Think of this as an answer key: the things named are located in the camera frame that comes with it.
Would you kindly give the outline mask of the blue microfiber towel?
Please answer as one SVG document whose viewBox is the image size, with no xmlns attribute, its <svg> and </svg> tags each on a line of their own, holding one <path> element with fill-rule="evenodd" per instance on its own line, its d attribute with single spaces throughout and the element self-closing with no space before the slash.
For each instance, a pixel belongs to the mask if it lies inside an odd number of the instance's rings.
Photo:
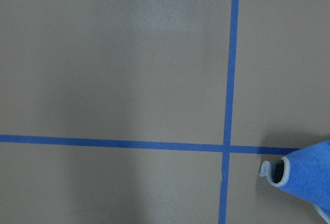
<svg viewBox="0 0 330 224">
<path fill-rule="evenodd" d="M 289 153 L 279 162 L 263 161 L 259 176 L 281 191 L 311 203 L 329 223 L 329 141 Z"/>
</svg>

